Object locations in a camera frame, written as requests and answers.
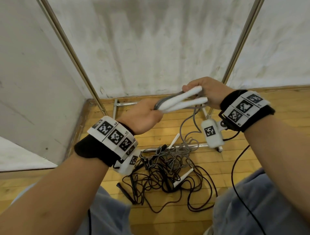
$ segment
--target gray pants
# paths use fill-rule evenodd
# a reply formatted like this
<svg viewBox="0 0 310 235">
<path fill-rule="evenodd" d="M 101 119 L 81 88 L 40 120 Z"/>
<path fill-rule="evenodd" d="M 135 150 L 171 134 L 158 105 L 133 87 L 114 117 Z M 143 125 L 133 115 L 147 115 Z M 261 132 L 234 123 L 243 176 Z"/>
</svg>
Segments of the gray pants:
<svg viewBox="0 0 310 235">
<path fill-rule="evenodd" d="M 21 192 L 18 197 L 32 186 Z M 238 183 L 236 189 L 260 221 L 266 234 L 310 234 L 307 223 L 280 194 L 262 169 Z M 131 234 L 128 219 L 130 206 L 111 198 L 102 187 L 98 189 L 90 210 L 93 235 Z M 232 188 L 216 200 L 213 230 L 214 235 L 263 234 Z M 76 235 L 88 234 L 89 224 L 86 216 Z"/>
</svg>

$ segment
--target jump rope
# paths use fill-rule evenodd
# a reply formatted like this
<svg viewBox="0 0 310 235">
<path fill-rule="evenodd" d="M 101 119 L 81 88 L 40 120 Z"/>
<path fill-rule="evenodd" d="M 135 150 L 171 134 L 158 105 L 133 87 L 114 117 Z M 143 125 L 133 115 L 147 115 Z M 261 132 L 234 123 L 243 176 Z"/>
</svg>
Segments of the jump rope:
<svg viewBox="0 0 310 235">
<path fill-rule="evenodd" d="M 212 196 L 216 195 L 218 197 L 218 192 L 216 190 L 216 186 L 210 176 L 210 174 L 202 167 L 197 166 L 194 164 L 194 162 L 190 159 L 189 155 L 192 151 L 195 151 L 199 148 L 199 142 L 192 138 L 188 137 L 192 133 L 202 133 L 200 128 L 198 127 L 196 120 L 195 120 L 195 115 L 202 109 L 204 106 L 197 105 L 194 107 L 193 114 L 186 118 L 179 129 L 180 133 L 180 138 L 182 140 L 182 144 L 179 146 L 172 146 L 171 148 L 168 148 L 167 145 L 160 146 L 154 155 L 152 156 L 145 156 L 145 152 L 141 152 L 140 159 L 137 161 L 135 164 L 135 168 L 133 172 L 129 176 L 125 176 L 122 179 L 122 182 L 126 185 L 128 185 L 131 190 L 132 190 L 132 195 L 131 195 L 122 187 L 120 183 L 117 184 L 117 187 L 120 188 L 120 190 L 123 192 L 123 194 L 130 200 L 130 202 L 133 205 L 143 205 L 145 202 L 148 204 L 149 208 L 151 211 L 154 213 L 159 213 L 161 212 L 165 206 L 167 206 L 170 203 L 178 203 L 182 199 L 182 191 L 188 191 L 188 197 L 187 197 L 187 207 L 190 211 L 193 212 L 200 212 L 200 211 L 205 211 L 214 206 L 208 205 L 210 202 Z M 182 136 L 182 126 L 183 124 L 189 120 L 190 118 L 193 118 L 193 123 L 195 127 L 197 128 L 196 131 L 191 131 L 188 134 L 185 135 L 183 138 Z M 234 136 L 224 139 L 223 141 L 228 141 L 233 138 L 235 138 L 240 132 L 238 131 Z M 197 143 L 196 148 L 191 148 L 189 145 L 192 144 L 192 142 Z M 256 221 L 257 225 L 261 229 L 263 235 L 266 235 L 261 223 L 258 221 L 258 219 L 255 217 L 255 215 L 252 213 L 252 211 L 247 207 L 247 205 L 244 203 L 242 198 L 239 196 L 235 184 L 233 182 L 233 172 L 235 165 L 237 161 L 240 159 L 240 157 L 244 154 L 244 152 L 250 147 L 248 145 L 242 152 L 241 154 L 237 157 L 235 160 L 233 167 L 232 167 L 232 172 L 231 172 L 231 181 L 232 181 L 232 187 L 241 201 L 241 203 L 244 205 L 244 207 L 248 210 L 250 215 L 253 217 L 253 219 Z M 137 171 L 141 168 L 145 168 L 147 171 L 146 173 L 138 173 Z M 192 168 L 192 174 L 186 176 L 186 178 L 181 181 L 181 176 L 179 175 L 180 171 L 184 168 Z M 131 184 L 125 182 L 126 178 L 130 178 Z M 198 192 L 199 190 L 202 189 L 203 186 L 203 181 L 206 181 L 209 188 L 210 188 L 210 195 L 206 199 L 206 201 L 199 207 L 195 207 L 190 203 L 190 198 L 192 196 L 192 193 Z M 176 187 L 174 187 L 174 183 L 177 181 L 181 181 Z M 149 200 L 146 197 L 146 193 L 150 192 L 151 190 L 159 190 L 161 189 L 165 193 L 174 193 L 177 191 L 180 191 L 180 197 L 176 201 L 169 201 L 165 203 L 158 211 L 155 211 Z M 88 219 L 89 219 L 89 234 L 91 235 L 91 213 L 90 210 L 88 210 Z"/>
</svg>

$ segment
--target white wall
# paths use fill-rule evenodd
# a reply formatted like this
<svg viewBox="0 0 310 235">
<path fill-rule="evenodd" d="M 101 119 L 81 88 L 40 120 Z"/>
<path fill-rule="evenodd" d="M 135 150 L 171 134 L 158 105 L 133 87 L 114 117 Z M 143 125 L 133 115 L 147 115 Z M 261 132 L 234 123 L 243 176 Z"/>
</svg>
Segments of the white wall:
<svg viewBox="0 0 310 235">
<path fill-rule="evenodd" d="M 0 136 L 0 171 L 54 167 L 57 165 Z"/>
<path fill-rule="evenodd" d="M 0 32 L 0 136 L 59 164 L 85 101 L 80 78 L 36 1 L 0 1 Z"/>
<path fill-rule="evenodd" d="M 49 0 L 101 98 L 224 75 L 254 0 Z M 310 84 L 310 2 L 263 4 L 233 87 Z"/>
</svg>

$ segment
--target wooden floor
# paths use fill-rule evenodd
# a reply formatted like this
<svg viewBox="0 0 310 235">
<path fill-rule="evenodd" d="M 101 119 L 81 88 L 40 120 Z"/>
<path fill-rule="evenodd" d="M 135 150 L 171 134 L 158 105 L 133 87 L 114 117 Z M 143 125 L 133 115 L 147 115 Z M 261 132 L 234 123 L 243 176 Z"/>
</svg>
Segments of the wooden floor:
<svg viewBox="0 0 310 235">
<path fill-rule="evenodd" d="M 296 127 L 297 130 L 310 135 L 310 90 L 274 91 L 262 93 L 262 96 L 272 103 L 273 108 L 276 110 L 275 116 L 277 118 Z M 113 103 L 105 104 L 105 107 L 111 116 Z M 117 117 L 130 108 L 131 106 L 120 107 Z M 190 110 L 179 110 L 165 114 L 162 121 L 153 129 L 136 136 L 139 147 L 145 149 L 170 144 L 178 133 L 181 122 L 191 114 L 192 112 Z M 217 114 L 218 112 L 215 112 L 213 118 L 219 120 Z M 87 135 L 86 131 L 101 117 L 102 114 L 98 107 L 92 107 L 81 138 Z M 203 113 L 197 114 L 196 117 L 198 124 L 204 120 Z M 182 129 L 182 133 L 186 134 L 193 130 L 195 130 L 193 122 L 192 120 L 188 120 Z M 223 131 L 222 133 L 224 138 L 228 138 L 233 136 L 235 132 Z M 202 134 L 194 134 L 192 136 L 200 142 L 205 142 Z M 248 143 L 241 133 L 235 139 L 225 143 L 222 153 L 205 147 L 193 152 L 191 158 L 198 166 L 208 171 L 219 192 L 223 193 L 228 187 L 231 187 L 230 172 L 233 162 L 247 145 Z M 260 168 L 260 163 L 256 159 L 253 151 L 251 149 L 247 150 L 236 164 L 234 174 L 235 182 L 242 180 L 258 168 Z M 49 171 L 0 173 L 0 213 L 9 206 L 11 201 L 25 187 L 36 182 Z M 116 184 L 121 179 L 121 175 L 109 169 L 101 185 L 113 198 L 129 203 L 119 188 L 116 187 Z M 193 194 L 191 203 L 198 206 L 205 201 L 208 195 L 209 189 L 207 184 L 205 184 L 201 191 Z M 147 197 L 154 209 L 158 210 L 165 202 L 177 199 L 179 193 L 168 195 L 154 190 L 149 192 Z M 212 210 L 199 213 L 190 212 L 186 204 L 187 196 L 184 195 L 180 202 L 166 206 L 159 214 L 151 212 L 146 204 L 143 206 L 133 206 L 130 213 L 133 234 L 202 234 L 212 224 Z"/>
</svg>

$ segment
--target black and white square marker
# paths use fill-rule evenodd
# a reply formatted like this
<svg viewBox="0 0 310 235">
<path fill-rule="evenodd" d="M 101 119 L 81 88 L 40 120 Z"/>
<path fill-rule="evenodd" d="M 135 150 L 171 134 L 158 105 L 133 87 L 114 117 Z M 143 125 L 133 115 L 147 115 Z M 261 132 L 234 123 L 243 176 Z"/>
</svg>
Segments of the black and white square marker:
<svg viewBox="0 0 310 235">
<path fill-rule="evenodd" d="M 119 147 L 123 150 L 126 151 L 129 146 L 132 144 L 132 142 L 126 137 L 124 141 L 119 145 Z"/>
<path fill-rule="evenodd" d="M 134 149 L 135 149 L 135 146 L 132 145 L 130 149 L 128 149 L 128 151 L 126 152 L 126 155 L 129 156 L 132 153 L 132 151 L 134 151 Z"/>
<path fill-rule="evenodd" d="M 96 129 L 96 127 L 102 122 L 103 120 L 100 119 L 98 122 L 95 123 L 95 125 L 92 126 L 92 128 Z"/>
<path fill-rule="evenodd" d="M 216 134 L 213 126 L 206 127 L 204 130 L 205 130 L 205 133 L 206 133 L 207 137 Z"/>
<path fill-rule="evenodd" d="M 233 111 L 228 115 L 228 118 L 230 118 L 235 123 L 237 123 L 241 117 L 242 113 L 238 112 L 235 109 L 233 109 Z"/>
<path fill-rule="evenodd" d="M 108 136 L 108 139 L 112 141 L 112 143 L 114 143 L 115 145 L 118 145 L 122 138 L 124 138 L 124 135 L 116 129 L 112 131 L 112 133 Z"/>
<path fill-rule="evenodd" d="M 113 129 L 113 126 L 107 121 L 104 121 L 97 130 L 103 135 L 107 135 L 112 129 Z"/>
<path fill-rule="evenodd" d="M 137 159 L 138 159 L 138 156 L 132 156 L 132 159 L 131 159 L 131 161 L 130 161 L 130 165 L 135 165 L 135 162 L 137 161 Z"/>
<path fill-rule="evenodd" d="M 251 104 L 250 102 L 246 101 L 246 100 L 243 100 L 241 101 L 237 106 L 236 108 L 238 110 L 240 110 L 241 112 L 243 113 L 246 113 L 247 111 L 249 111 L 250 108 L 253 107 L 253 104 Z"/>
<path fill-rule="evenodd" d="M 248 96 L 247 99 L 252 101 L 255 104 L 257 104 L 263 100 L 263 98 L 259 97 L 258 95 L 255 95 L 255 94 Z"/>
</svg>

